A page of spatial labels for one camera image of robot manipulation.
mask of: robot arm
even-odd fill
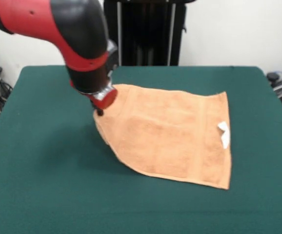
[[[0,0],[0,29],[55,44],[72,86],[98,109],[113,103],[117,90],[108,76],[108,34],[98,0]]]

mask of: table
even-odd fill
[[[121,67],[115,83],[226,91],[230,190],[140,175],[63,66],[26,67],[0,116],[0,234],[282,233],[282,104],[255,67]]]

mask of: metal pole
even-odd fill
[[[119,65],[121,66],[122,60],[122,41],[121,41],[121,2],[117,2],[117,28],[118,28],[118,57],[119,57]]]
[[[171,8],[167,66],[170,66],[170,60],[171,60],[172,37],[174,35],[175,13],[176,13],[176,4],[173,3],[172,8]]]

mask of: towel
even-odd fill
[[[115,85],[119,94],[103,116],[101,137],[116,157],[141,174],[229,189],[230,121],[227,94]]]

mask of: black stand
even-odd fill
[[[109,37],[120,65],[177,66],[186,6],[195,0],[105,0]]]

